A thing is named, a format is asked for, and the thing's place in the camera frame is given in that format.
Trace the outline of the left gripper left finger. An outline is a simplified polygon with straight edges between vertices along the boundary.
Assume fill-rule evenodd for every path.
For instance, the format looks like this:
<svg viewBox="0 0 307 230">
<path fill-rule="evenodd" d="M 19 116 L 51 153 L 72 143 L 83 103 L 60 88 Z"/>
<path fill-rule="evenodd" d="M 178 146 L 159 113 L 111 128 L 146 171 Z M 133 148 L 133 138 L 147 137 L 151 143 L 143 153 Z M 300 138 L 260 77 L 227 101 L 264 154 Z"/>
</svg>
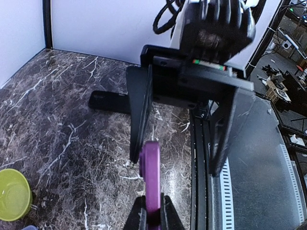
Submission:
<svg viewBox="0 0 307 230">
<path fill-rule="evenodd" d="M 125 230 L 146 230 L 146 197 L 139 196 L 135 199 L 132 209 L 125 223 Z"/>
</svg>

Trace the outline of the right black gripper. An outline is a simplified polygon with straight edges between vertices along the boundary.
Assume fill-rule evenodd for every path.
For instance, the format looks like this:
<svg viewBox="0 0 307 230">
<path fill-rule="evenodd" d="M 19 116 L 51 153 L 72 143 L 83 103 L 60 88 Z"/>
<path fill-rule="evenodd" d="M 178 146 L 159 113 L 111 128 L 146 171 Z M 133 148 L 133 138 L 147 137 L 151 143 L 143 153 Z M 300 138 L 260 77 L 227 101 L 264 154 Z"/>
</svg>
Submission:
<svg viewBox="0 0 307 230">
<path fill-rule="evenodd" d="M 254 104 L 253 83 L 242 69 L 190 59 L 177 49 L 145 45 L 140 59 L 142 67 L 128 67 L 126 73 L 130 161 L 138 162 L 153 100 L 185 108 L 213 100 L 219 107 L 210 119 L 209 173 L 219 176 Z"/>
</svg>

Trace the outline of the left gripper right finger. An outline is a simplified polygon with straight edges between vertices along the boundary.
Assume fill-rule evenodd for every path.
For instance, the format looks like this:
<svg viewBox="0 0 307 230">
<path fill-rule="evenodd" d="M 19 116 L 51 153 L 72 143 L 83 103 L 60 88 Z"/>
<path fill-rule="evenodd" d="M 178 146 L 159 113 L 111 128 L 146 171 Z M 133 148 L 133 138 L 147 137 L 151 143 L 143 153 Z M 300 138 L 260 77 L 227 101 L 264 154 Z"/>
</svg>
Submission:
<svg viewBox="0 0 307 230">
<path fill-rule="evenodd" d="M 162 230 L 185 230 L 168 195 L 161 194 L 160 228 Z"/>
</svg>

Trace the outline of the black phone case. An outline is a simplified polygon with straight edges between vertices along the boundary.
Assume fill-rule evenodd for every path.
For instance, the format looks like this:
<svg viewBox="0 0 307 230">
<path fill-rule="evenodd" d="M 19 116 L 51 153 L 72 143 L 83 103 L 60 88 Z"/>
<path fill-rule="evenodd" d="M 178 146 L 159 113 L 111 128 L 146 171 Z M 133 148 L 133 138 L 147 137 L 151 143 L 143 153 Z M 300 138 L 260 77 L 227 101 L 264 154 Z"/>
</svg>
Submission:
<svg viewBox="0 0 307 230">
<path fill-rule="evenodd" d="M 130 114 L 130 102 L 127 94 L 106 91 L 93 91 L 88 106 L 91 109 Z"/>
</svg>

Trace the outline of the lavender phone case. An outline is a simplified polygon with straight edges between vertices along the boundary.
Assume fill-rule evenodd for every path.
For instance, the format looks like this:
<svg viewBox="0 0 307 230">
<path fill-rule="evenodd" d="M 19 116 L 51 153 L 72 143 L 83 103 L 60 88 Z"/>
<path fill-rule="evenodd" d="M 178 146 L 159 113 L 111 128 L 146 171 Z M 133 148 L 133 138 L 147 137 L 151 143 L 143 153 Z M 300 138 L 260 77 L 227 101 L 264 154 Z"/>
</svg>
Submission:
<svg viewBox="0 0 307 230">
<path fill-rule="evenodd" d="M 28 226 L 22 228 L 21 230 L 39 230 L 39 228 L 34 226 L 34 225 L 28 225 Z"/>
</svg>

